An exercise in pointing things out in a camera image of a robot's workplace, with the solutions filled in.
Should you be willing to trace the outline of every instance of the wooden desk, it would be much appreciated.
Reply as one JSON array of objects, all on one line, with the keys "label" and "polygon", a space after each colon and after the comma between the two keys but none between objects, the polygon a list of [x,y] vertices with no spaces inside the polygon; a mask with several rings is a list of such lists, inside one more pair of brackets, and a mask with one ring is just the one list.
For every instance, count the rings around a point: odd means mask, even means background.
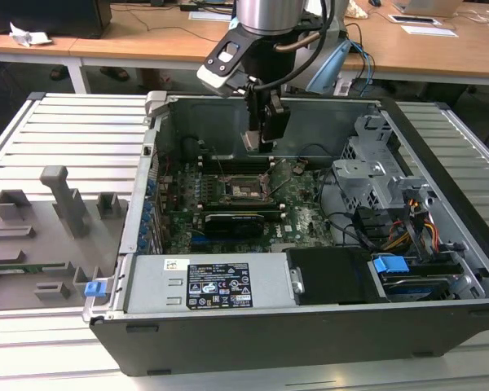
[{"label": "wooden desk", "polygon": [[[378,8],[369,5],[368,0],[357,0],[357,3],[368,13],[378,12],[371,13],[367,20],[346,19],[346,23],[354,21],[362,29],[364,47],[375,58],[377,73],[489,78],[488,25],[462,16],[452,19],[435,17],[443,24],[438,27],[455,29],[458,38],[411,35],[402,29],[402,24],[392,24],[385,19],[388,14],[399,15],[390,0],[383,1],[384,5]],[[465,2],[458,12],[460,15],[476,16],[468,10],[489,16],[486,13],[489,4]],[[358,42],[357,28],[350,26],[348,31],[350,38]],[[361,67],[359,56],[350,55],[344,69]]]},{"label": "wooden desk", "polygon": [[17,44],[9,35],[0,35],[0,60],[8,63],[34,63],[65,65],[76,92],[88,92],[89,83],[79,59],[71,57],[75,37],[51,37],[53,43],[25,47]]},{"label": "wooden desk", "polygon": [[178,8],[153,10],[137,11],[130,6],[112,5],[112,21],[102,39],[78,39],[70,49],[71,55],[187,61],[197,63],[198,68],[228,31],[227,22],[189,20],[189,13]]},{"label": "wooden desk", "polygon": [[[347,24],[355,22],[362,29],[366,51],[377,63],[376,79],[489,85],[487,24],[460,16],[449,20],[436,18],[445,28],[455,29],[459,37],[410,35],[401,24],[392,24],[385,19],[386,15],[398,12],[390,0],[383,2],[382,7],[375,8],[368,4],[368,0],[357,0],[371,13],[369,19],[346,19]],[[112,5],[112,23],[100,40],[64,37],[55,38],[54,45],[25,48],[16,45],[8,36],[0,36],[0,58],[3,61],[67,65],[75,91],[88,93],[83,66],[196,70],[228,28],[226,22],[189,20],[188,13],[178,8],[152,8],[151,11],[140,8]],[[460,9],[486,14],[489,5],[464,3]],[[352,39],[359,40],[354,26],[349,27],[349,32]],[[337,83],[339,88],[350,83],[361,67],[360,56],[349,55]]]}]

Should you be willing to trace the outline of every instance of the laptop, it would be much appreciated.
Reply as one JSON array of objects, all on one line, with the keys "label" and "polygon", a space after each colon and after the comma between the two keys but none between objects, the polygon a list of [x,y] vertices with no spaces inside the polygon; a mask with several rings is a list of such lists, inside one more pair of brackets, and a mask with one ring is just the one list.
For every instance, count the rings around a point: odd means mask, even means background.
[{"label": "laptop", "polygon": [[464,0],[410,0],[406,3],[394,0],[393,5],[405,15],[450,17],[463,2]]}]

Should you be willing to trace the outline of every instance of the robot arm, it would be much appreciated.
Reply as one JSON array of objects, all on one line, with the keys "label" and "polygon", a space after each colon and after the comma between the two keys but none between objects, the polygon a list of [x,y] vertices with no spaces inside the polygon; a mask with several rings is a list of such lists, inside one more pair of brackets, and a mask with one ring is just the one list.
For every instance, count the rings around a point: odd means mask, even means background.
[{"label": "robot arm", "polygon": [[[216,94],[244,96],[250,114],[245,143],[251,150],[270,152],[273,141],[284,136],[290,111],[280,101],[280,87],[319,58],[336,8],[344,15],[347,0],[319,1],[320,17],[304,10],[305,0],[236,0],[238,25],[228,31],[197,72]],[[316,48],[294,69],[297,50],[312,42]]]}]

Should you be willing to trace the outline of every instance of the power supply label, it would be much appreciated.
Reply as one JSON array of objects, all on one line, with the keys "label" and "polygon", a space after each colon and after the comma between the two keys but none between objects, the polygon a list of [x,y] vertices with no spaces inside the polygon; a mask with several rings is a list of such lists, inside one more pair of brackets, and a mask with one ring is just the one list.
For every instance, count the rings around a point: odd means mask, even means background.
[{"label": "power supply label", "polygon": [[190,310],[252,306],[248,263],[188,266],[187,307]]}]

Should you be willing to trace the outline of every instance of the blue tab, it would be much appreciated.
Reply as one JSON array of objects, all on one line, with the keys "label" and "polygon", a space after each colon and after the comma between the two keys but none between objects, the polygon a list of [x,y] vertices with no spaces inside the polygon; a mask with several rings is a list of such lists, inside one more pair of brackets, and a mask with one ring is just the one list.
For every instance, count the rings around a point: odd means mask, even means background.
[{"label": "blue tab", "polygon": [[373,261],[373,265],[378,273],[407,273],[409,271],[404,257],[396,255],[380,256]]},{"label": "blue tab", "polygon": [[90,281],[85,286],[86,297],[106,297],[107,283],[103,281]]}]

